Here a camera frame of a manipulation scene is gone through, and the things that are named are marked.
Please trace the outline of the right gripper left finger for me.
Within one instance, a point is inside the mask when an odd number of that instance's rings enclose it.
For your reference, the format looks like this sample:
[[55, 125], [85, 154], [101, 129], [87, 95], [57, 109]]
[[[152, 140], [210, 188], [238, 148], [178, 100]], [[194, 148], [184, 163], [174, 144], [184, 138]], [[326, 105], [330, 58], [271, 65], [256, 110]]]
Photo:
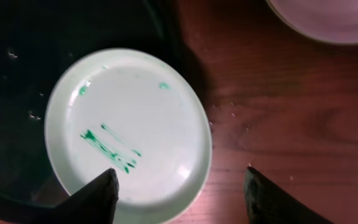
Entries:
[[117, 174], [109, 168], [52, 208], [36, 207], [0, 195], [0, 219], [14, 223], [112, 224], [118, 199]]

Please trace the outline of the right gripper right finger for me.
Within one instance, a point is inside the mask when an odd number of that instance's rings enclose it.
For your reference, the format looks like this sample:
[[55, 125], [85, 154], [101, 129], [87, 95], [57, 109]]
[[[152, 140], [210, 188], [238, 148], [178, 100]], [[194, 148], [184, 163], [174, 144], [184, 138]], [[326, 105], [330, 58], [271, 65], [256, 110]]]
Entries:
[[250, 224], [331, 224], [257, 169], [248, 167], [244, 198]]

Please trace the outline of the mint plate front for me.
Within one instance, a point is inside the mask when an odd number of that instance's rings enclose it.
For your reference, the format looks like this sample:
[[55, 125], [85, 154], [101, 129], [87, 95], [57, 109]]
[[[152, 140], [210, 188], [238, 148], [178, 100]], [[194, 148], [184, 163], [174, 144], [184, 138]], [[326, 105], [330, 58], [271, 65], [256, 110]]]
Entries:
[[45, 144], [73, 195], [116, 171], [116, 223], [166, 223], [200, 195], [212, 160], [203, 106], [164, 61], [130, 49], [89, 54], [61, 76], [45, 113]]

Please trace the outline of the white plate with green stain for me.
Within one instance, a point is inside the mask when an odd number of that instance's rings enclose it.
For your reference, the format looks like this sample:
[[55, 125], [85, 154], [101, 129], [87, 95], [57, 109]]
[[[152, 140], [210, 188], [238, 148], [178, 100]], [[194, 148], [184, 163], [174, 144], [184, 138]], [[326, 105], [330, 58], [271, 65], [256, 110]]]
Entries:
[[330, 44], [358, 44], [358, 0], [268, 0], [293, 30]]

